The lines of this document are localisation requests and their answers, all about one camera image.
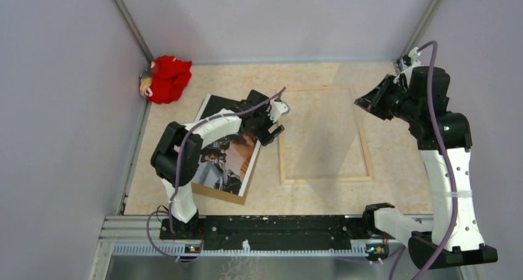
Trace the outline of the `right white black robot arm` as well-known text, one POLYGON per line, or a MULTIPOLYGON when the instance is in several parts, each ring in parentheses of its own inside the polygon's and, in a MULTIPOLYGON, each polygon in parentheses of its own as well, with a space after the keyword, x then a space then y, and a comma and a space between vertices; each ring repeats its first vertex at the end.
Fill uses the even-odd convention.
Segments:
POLYGON ((387 234, 401 242, 421 270, 498 260, 496 248, 485 243, 476 220, 469 173, 470 125, 463 114, 447 109, 449 85, 444 69, 420 66, 387 75, 355 100, 356 106, 377 118, 405 121, 416 139, 430 184, 433 225, 380 203, 366 206, 361 228, 370 238, 387 234))

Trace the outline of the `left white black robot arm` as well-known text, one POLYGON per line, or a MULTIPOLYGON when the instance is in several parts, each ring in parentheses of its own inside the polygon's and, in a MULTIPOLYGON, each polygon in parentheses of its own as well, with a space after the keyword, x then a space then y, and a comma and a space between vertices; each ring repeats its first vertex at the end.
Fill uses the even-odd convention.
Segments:
POLYGON ((247 132, 262 146, 271 144, 284 131, 278 120, 290 107, 282 92, 268 97, 251 90, 246 99, 220 109, 211 116, 187 124, 171 122, 165 128, 150 164, 166 187, 168 214, 176 219, 174 230, 183 239, 195 236, 197 207, 191 183, 199 166, 201 150, 230 135, 247 132))

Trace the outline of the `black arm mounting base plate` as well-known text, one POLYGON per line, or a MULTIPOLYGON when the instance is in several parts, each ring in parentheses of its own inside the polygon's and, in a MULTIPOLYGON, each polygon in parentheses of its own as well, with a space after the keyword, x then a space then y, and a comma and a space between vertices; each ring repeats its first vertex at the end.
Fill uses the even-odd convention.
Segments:
POLYGON ((249 247, 262 252, 345 252, 358 243, 371 251, 392 241, 351 215, 207 215, 188 224, 166 218, 159 238, 201 242, 204 251, 249 247))

